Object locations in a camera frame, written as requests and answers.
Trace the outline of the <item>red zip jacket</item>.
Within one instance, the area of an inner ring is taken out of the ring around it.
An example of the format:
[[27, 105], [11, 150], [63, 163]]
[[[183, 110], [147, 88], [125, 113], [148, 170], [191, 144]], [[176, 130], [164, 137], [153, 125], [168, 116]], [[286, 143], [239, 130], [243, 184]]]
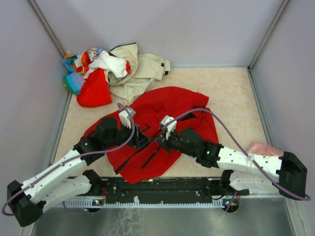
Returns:
[[107, 156], [129, 183], [159, 177], [182, 154], [203, 160], [212, 155], [219, 138], [208, 102], [208, 96], [180, 87], [146, 92], [100, 118], [75, 149], [88, 165]]

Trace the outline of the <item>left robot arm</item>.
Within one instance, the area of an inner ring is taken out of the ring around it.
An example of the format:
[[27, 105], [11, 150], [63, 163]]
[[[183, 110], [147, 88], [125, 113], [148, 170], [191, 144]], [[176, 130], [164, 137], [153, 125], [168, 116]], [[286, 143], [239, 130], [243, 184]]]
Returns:
[[101, 119], [58, 162], [22, 183], [11, 182], [2, 214], [14, 216], [25, 227], [58, 203], [79, 195], [99, 194], [103, 181], [96, 171], [87, 167], [107, 153], [124, 147], [143, 147], [149, 139], [144, 132], [149, 128], [148, 124], [141, 127], [129, 118]]

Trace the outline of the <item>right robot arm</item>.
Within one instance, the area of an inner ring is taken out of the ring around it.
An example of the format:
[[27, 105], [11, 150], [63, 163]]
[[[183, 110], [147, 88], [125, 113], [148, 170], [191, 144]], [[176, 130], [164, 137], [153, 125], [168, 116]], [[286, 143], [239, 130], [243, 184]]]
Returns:
[[155, 142], [168, 153], [175, 150], [195, 158], [196, 163], [203, 167], [221, 169], [220, 190], [224, 194], [248, 190], [279, 192], [284, 197], [298, 201], [311, 199], [306, 194], [308, 170], [294, 153], [245, 154], [206, 141], [191, 128], [181, 132], [164, 130]]

